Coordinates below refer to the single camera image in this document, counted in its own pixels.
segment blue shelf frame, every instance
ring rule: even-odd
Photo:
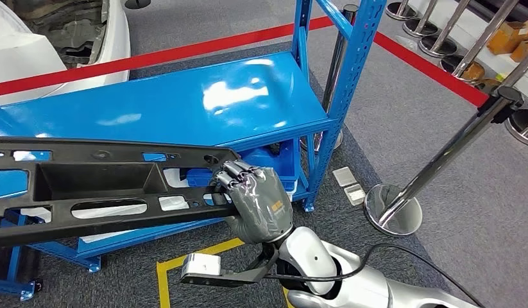
[[[293,196],[293,200],[303,200],[303,208],[306,212],[314,211],[314,202],[318,192],[318,187],[326,172],[330,161],[335,141],[341,130],[343,121],[353,100],[354,92],[364,63],[370,51],[370,46],[377,32],[382,12],[386,5],[386,0],[361,0],[357,18],[351,25],[343,14],[329,0],[315,0],[330,17],[339,32],[345,37],[348,47],[345,59],[341,64],[338,82],[330,110],[327,118],[314,123],[306,123],[295,126],[288,130],[278,130],[241,140],[217,144],[217,146],[229,146],[236,151],[243,151],[266,144],[285,141],[288,139],[306,137],[307,140],[307,160],[308,173],[300,173],[298,188]],[[309,35],[309,21],[313,0],[297,0],[294,16],[294,33],[291,46],[291,53],[300,67],[303,75],[309,79],[309,63],[307,58],[307,37]],[[0,118],[2,122],[10,121],[7,118]],[[314,154],[313,134],[323,132],[320,151]],[[217,223],[222,219],[210,219],[206,221],[196,221],[177,225],[146,228],[120,234],[108,239],[93,243],[84,243],[79,240],[78,249],[66,247],[58,242],[36,243],[28,245],[31,248],[46,252],[61,259],[73,262],[87,268],[90,272],[95,272],[101,268],[99,256],[117,249],[125,248],[135,244],[143,243],[159,237],[172,235],[204,225]],[[6,283],[15,282],[0,281],[0,289],[9,289]],[[28,292],[27,285],[17,284],[10,286],[9,290],[16,288],[18,293]]]
[[[7,222],[9,225],[25,225],[27,216],[19,215],[17,216],[17,223]],[[5,226],[5,221],[2,220],[2,226]],[[0,279],[0,293],[11,294],[20,296],[20,301],[29,300],[35,295],[35,281],[28,282],[27,284],[22,284],[16,281],[16,276],[18,274],[18,264],[20,263],[21,256],[21,247],[16,246],[12,248],[10,253],[10,260],[8,265],[7,277],[6,279]]]

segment rectangular hole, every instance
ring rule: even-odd
[[[226,201],[228,203],[232,203],[232,199],[230,198],[230,196],[228,194],[224,194],[226,196]],[[205,200],[205,203],[207,205],[214,205],[213,204],[213,201],[212,201],[212,197],[211,197],[211,194],[204,194],[203,195],[203,200]]]
[[[158,201],[160,202],[160,207],[162,210],[182,210],[188,209],[188,202],[184,199],[183,196],[169,196],[169,197],[159,197]]]
[[[34,150],[34,151],[14,151],[12,154],[14,157],[14,161],[25,161],[25,160],[32,160],[32,161],[47,161],[52,159],[52,155],[50,151],[41,151],[41,150]]]
[[[166,193],[156,164],[39,164],[35,201]]]
[[[166,154],[163,153],[143,153],[143,160],[146,162],[165,162]]]
[[[382,5],[379,5],[379,8],[375,10],[375,16],[373,16],[373,18],[377,18],[377,15],[379,15],[379,12],[381,12],[381,9],[382,9]]]
[[[370,41],[372,35],[373,35],[373,30],[371,30],[370,34],[368,34],[368,38],[366,39],[366,43]]]
[[[173,188],[206,187],[212,177],[209,168],[168,168],[164,169],[167,184]]]
[[[0,170],[0,199],[21,196],[27,190],[27,172],[23,170]]]
[[[50,206],[12,208],[5,211],[4,218],[10,223],[17,225],[20,214],[22,214],[29,216],[26,219],[26,225],[31,223],[49,223],[52,219],[51,208]],[[2,220],[1,226],[8,227],[8,223]]]
[[[144,213],[147,204],[142,200],[111,200],[76,204],[71,214],[79,219],[107,216],[128,216]]]

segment gray robotic hand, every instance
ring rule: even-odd
[[[223,169],[215,178],[239,211],[225,220],[242,241],[269,243],[290,232],[292,205],[273,168],[236,160],[225,162]]]
[[[290,199],[272,168],[254,167],[236,160],[225,162],[222,169],[214,180],[226,188],[239,211],[239,216],[229,217],[226,221],[242,241],[275,247],[275,257],[270,259],[278,258],[291,264],[305,277],[334,277],[360,266],[358,255],[321,241],[307,227],[293,227]],[[183,266],[182,281],[240,286],[259,281],[271,269],[268,266],[232,274],[221,270],[219,264],[218,256],[190,254]],[[211,265],[218,270],[210,274],[207,269],[213,268]],[[292,289],[288,292],[288,300],[296,308],[475,308],[440,289],[415,287],[387,279],[369,266],[340,282],[305,281],[304,285],[301,289],[305,291]]]

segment white label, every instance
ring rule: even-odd
[[[356,179],[352,175],[352,172],[350,172],[349,167],[333,170],[332,173],[341,187],[356,183]]]

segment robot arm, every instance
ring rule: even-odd
[[[47,151],[50,158],[18,161],[16,151]],[[148,161],[146,153],[161,153],[165,160]],[[24,170],[31,184],[17,196],[0,198],[0,224],[10,209],[48,206],[53,213],[51,223],[0,228],[0,246],[226,217],[243,241],[260,243],[262,253],[240,273],[221,268],[219,256],[190,254],[182,282],[237,287],[276,278],[290,290],[288,298],[296,307],[474,307],[441,290],[388,280],[362,266],[367,255],[361,261],[320,241],[309,228],[296,228],[289,197],[273,169],[250,166],[227,148],[0,137],[0,154],[0,171]],[[212,185],[167,184],[163,170],[195,167],[213,170]],[[212,195],[213,206],[206,205],[204,194]],[[190,207],[163,211],[159,199],[168,196],[183,196]],[[95,209],[140,202],[147,204],[147,211],[129,218],[76,219],[71,211],[80,205]],[[274,265],[277,274],[268,274]]]
[[[232,273],[221,269],[219,256],[192,253],[185,259],[182,282],[223,286],[223,279],[235,280],[236,275],[243,276],[242,284],[279,278],[289,289],[288,300],[297,308],[476,307],[440,289],[387,279],[369,266],[336,281],[307,279],[303,283],[291,283],[287,275],[281,274],[294,273],[298,278],[335,277],[359,269],[362,262],[358,255],[321,241],[311,229],[293,226],[292,206],[273,169],[253,167],[241,161],[226,162],[223,169],[216,180],[226,187],[239,211],[239,216],[226,221],[243,241],[262,243],[264,252],[268,251],[268,261],[259,269]],[[273,262],[278,265],[279,275],[266,275]]]

